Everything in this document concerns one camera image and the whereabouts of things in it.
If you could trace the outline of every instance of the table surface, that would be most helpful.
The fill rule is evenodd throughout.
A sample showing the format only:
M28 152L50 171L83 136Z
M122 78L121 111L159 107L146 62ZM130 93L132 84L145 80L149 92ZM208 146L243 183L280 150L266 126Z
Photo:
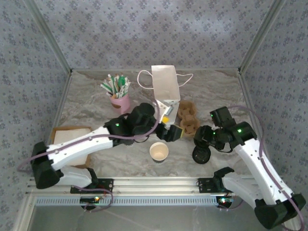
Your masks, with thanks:
M178 74L194 73L194 77L180 88L182 100L191 100L197 108L197 118L201 125L212 125L209 112L222 106L245 105L236 71L178 71ZM93 129L104 125L118 115L112 110L106 91L99 84L108 74L124 74L131 81L129 96L131 108L142 102L150 103L153 90L139 87L136 71L84 71L73 72L72 81L61 114L59 126L91 126ZM179 85L187 77L179 77ZM151 85L151 77L141 75L145 86ZM237 122L251 124L245 111L230 110ZM134 177L134 176L179 176L205 177L223 167L232 167L239 174L250 174L243 160L232 152L219 153L211 148L210 161L199 165L192 159L194 143L192 138L181 138L166 143L169 148L167 159L155 163L149 148L154 142L161 141L154 134L147 142L134 143L131 146L119 145L91 154L91 166L98 177Z

